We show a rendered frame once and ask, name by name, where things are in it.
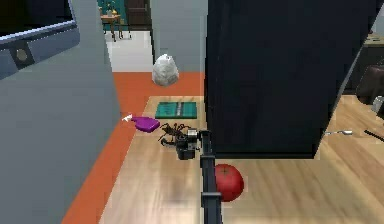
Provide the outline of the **white rubbish bag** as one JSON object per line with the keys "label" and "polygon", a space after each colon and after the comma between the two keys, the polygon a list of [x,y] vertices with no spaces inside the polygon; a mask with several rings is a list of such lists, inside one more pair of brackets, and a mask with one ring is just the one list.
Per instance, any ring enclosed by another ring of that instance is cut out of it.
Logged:
{"label": "white rubbish bag", "polygon": [[152,81],[158,86],[167,87],[178,79],[179,71],[173,57],[168,54],[159,56],[153,65]]}

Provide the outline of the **dark brown big tarantula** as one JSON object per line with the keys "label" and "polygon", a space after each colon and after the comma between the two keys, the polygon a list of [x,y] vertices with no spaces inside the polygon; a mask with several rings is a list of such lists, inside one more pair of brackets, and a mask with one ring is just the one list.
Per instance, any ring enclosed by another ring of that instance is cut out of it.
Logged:
{"label": "dark brown big tarantula", "polygon": [[180,124],[174,123],[173,125],[170,125],[169,123],[165,123],[160,126],[160,129],[163,131],[163,134],[160,137],[160,139],[162,139],[166,135],[169,135],[172,138],[183,135],[183,130],[187,128],[188,128],[188,125],[185,125],[182,123]]}

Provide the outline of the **silver spoon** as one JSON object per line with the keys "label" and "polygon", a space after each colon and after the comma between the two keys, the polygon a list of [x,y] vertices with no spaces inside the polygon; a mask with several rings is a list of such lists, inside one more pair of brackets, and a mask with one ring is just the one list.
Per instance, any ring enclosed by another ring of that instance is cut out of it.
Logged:
{"label": "silver spoon", "polygon": [[352,130],[338,130],[338,131],[326,131],[324,132],[324,135],[332,135],[332,134],[343,134],[343,135],[353,135]]}

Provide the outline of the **purple spray bottle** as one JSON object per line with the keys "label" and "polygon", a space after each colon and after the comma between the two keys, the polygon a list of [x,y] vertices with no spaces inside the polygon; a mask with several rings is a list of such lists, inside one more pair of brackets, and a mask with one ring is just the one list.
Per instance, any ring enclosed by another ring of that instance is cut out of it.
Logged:
{"label": "purple spray bottle", "polygon": [[135,128],[137,130],[146,133],[152,133],[160,126],[160,122],[154,118],[145,116],[133,116],[132,114],[123,117],[122,121],[132,121],[135,123]]}

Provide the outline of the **wooden table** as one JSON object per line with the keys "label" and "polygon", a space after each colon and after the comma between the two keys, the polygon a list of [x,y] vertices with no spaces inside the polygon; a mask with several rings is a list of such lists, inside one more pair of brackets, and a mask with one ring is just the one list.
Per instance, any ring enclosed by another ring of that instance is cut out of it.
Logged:
{"label": "wooden table", "polygon": [[121,32],[121,16],[119,14],[111,15],[101,15],[100,16],[102,25],[108,24],[110,27],[110,33],[112,35],[112,40],[116,41],[117,35],[119,38],[122,38],[120,35]]}

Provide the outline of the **dark brown room door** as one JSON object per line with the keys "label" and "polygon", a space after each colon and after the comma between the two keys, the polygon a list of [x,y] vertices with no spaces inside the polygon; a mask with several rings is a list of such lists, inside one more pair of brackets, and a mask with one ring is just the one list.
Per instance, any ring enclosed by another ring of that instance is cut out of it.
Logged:
{"label": "dark brown room door", "polygon": [[149,0],[124,0],[129,30],[149,31],[152,22]]}

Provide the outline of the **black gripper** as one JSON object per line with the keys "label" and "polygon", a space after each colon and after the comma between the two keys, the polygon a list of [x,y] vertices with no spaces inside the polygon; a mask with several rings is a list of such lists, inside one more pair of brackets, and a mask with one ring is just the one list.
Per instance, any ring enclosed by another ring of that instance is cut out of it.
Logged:
{"label": "black gripper", "polygon": [[180,135],[175,142],[162,138],[160,143],[164,147],[176,147],[177,156],[180,160],[194,159],[198,149],[196,134]]}

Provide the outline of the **grey cup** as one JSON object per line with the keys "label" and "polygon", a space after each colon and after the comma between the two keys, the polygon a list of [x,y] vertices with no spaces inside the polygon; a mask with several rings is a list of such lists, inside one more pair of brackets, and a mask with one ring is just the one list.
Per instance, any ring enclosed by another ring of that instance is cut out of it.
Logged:
{"label": "grey cup", "polygon": [[384,96],[377,96],[372,104],[371,110],[380,118],[384,119]]}

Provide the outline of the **black knife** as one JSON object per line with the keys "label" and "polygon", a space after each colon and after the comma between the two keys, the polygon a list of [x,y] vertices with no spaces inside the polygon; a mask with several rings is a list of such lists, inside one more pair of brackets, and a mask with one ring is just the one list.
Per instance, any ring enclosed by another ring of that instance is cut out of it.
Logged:
{"label": "black knife", "polygon": [[370,136],[372,136],[372,137],[374,137],[374,138],[384,142],[384,137],[381,137],[378,134],[375,134],[375,133],[373,133],[373,132],[371,132],[369,130],[364,130],[364,133],[366,133],[367,135],[370,135]]}

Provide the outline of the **green book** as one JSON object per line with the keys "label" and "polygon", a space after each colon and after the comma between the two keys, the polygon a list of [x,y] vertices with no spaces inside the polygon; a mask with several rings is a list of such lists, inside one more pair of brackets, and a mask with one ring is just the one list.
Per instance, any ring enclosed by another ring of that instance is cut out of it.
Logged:
{"label": "green book", "polygon": [[157,106],[156,119],[196,119],[195,102],[160,102]]}

